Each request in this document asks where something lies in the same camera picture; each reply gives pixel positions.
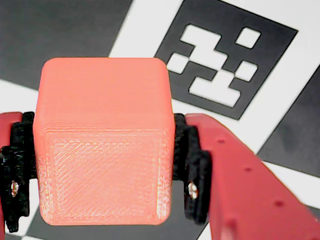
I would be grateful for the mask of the red gripper finger with black pad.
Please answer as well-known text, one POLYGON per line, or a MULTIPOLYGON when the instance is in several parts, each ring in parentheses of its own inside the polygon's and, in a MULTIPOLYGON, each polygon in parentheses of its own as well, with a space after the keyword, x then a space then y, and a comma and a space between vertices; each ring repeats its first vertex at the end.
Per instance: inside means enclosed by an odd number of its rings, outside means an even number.
POLYGON ((174 118, 188 219, 209 222, 214 240, 319 239, 317 218, 227 127, 201 113, 174 118))
POLYGON ((37 178, 34 117, 33 111, 0 114, 0 203, 10 233, 30 215, 29 185, 37 178))

